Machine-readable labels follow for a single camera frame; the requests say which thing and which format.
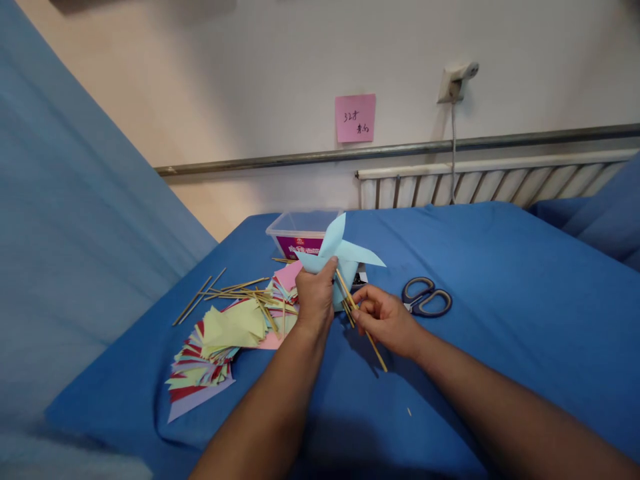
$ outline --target blue fabric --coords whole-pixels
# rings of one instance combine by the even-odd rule
[[[0,477],[140,478],[44,409],[217,243],[7,0],[0,172]]]
[[[540,220],[544,220],[558,229],[562,229],[580,208],[584,207],[588,198],[541,200],[534,203],[528,210]]]
[[[640,154],[564,226],[568,234],[631,268],[640,255]]]
[[[171,358],[211,303],[200,304],[184,324],[171,323],[222,268],[222,286],[279,268],[264,234],[274,218],[250,217],[236,228],[60,394],[47,411],[50,422],[140,455],[159,477],[186,477],[273,354],[242,351],[233,364],[234,385],[167,424],[163,382]],[[428,330],[640,461],[637,272],[505,203],[352,211],[344,238],[389,266],[367,266],[370,282],[400,294],[407,280],[426,275],[451,293],[450,312],[418,318]],[[301,461],[323,469],[486,476],[490,463],[430,380],[382,350],[388,374],[380,372],[366,338],[343,317],[334,322]]]

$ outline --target white wall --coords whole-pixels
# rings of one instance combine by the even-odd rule
[[[49,0],[18,0],[154,167],[341,148],[333,98],[353,93],[377,94],[373,145],[449,138],[449,112],[435,98],[452,61],[480,62],[459,107],[460,137],[640,121],[640,7],[632,0],[55,3],[62,11]],[[221,239],[253,213],[356,208],[357,168],[406,161],[169,184]]]

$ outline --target metal rail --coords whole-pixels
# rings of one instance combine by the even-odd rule
[[[640,137],[640,123],[460,139],[456,143],[456,150],[468,151],[507,147],[530,147],[533,145],[550,145],[554,143],[572,143],[631,137]],[[423,155],[427,153],[446,153],[450,151],[451,140],[440,140],[424,143],[388,145],[386,147],[367,147],[353,150],[296,153],[294,155],[274,155],[271,157],[226,160],[219,162],[188,163],[186,165],[156,167],[155,170],[161,177],[172,177],[176,175],[192,175],[196,173],[283,167],[286,165],[305,165],[308,163],[402,157],[404,155]]]

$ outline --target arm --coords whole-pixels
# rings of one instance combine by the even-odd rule
[[[267,369],[209,442],[192,479],[284,478],[300,448],[333,320],[337,260],[296,278],[300,312]]]
[[[399,298],[368,285],[353,299],[362,302],[352,312],[361,334],[414,360],[510,477],[640,477],[636,463],[568,413],[424,330]]]

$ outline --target wall outlet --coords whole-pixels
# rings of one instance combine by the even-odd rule
[[[467,80],[478,74],[478,62],[466,63],[455,69],[445,69],[440,82],[438,103],[457,103],[465,98]]]

